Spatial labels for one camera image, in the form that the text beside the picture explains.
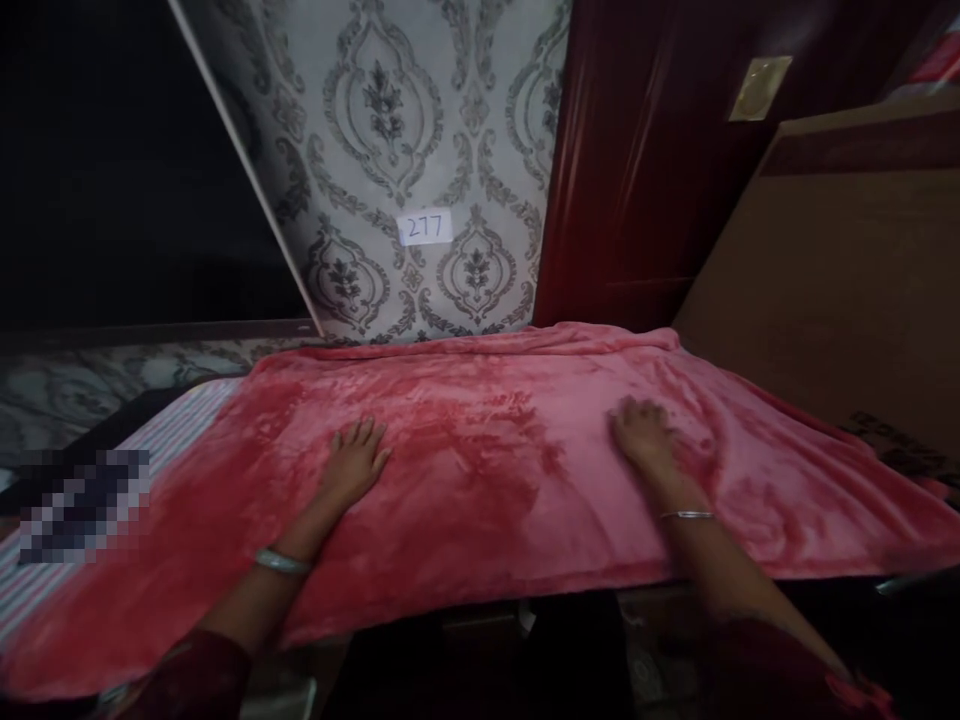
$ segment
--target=brown cardboard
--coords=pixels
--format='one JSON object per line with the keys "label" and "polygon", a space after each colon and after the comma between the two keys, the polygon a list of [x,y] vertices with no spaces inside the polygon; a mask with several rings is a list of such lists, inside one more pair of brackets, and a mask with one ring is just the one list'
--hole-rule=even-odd
{"label": "brown cardboard", "polygon": [[783,123],[674,327],[905,474],[960,484],[960,102]]}

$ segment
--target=paper label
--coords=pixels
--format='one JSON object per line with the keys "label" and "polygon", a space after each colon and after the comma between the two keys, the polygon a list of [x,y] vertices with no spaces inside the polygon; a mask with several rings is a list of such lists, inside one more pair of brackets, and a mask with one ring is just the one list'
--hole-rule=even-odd
{"label": "paper label", "polygon": [[450,208],[424,208],[397,215],[397,227],[404,247],[453,242]]}

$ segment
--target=bracelet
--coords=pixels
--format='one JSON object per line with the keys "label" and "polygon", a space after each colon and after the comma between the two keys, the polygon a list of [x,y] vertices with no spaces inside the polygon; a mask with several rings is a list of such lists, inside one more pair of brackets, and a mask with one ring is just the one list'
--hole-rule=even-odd
{"label": "bracelet", "polygon": [[660,516],[660,519],[663,520],[664,518],[668,517],[678,517],[684,520],[709,520],[710,518],[714,517],[714,514],[700,512],[698,510],[678,510],[677,512],[663,513],[663,515]]}
{"label": "bracelet", "polygon": [[300,562],[293,558],[288,558],[280,553],[275,553],[270,548],[260,548],[254,558],[258,565],[263,565],[271,570],[286,573],[287,575],[309,575],[313,570],[310,563]]}

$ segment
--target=damask pattern wallpaper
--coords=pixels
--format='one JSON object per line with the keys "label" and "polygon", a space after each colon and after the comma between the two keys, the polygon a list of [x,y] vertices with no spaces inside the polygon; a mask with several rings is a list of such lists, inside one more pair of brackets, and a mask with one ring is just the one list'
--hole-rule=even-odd
{"label": "damask pattern wallpaper", "polygon": [[[530,321],[571,0],[183,0],[337,344]],[[451,208],[452,244],[395,216]]]}
{"label": "damask pattern wallpaper", "polygon": [[0,467],[25,450],[61,449],[145,390],[249,372],[302,337],[128,345],[0,357]]}

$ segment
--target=pink blanket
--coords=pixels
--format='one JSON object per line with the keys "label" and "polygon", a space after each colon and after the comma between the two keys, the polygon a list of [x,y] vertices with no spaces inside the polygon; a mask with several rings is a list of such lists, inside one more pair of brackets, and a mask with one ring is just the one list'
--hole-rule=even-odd
{"label": "pink blanket", "polygon": [[331,536],[285,645],[444,605],[670,578],[608,432],[627,394],[667,408],[681,462],[771,575],[960,562],[960,516],[671,330],[298,350],[260,362],[166,470],[134,528],[139,552],[101,553],[26,623],[3,684],[40,699],[146,673],[312,496],[334,430],[371,413],[393,457]]}

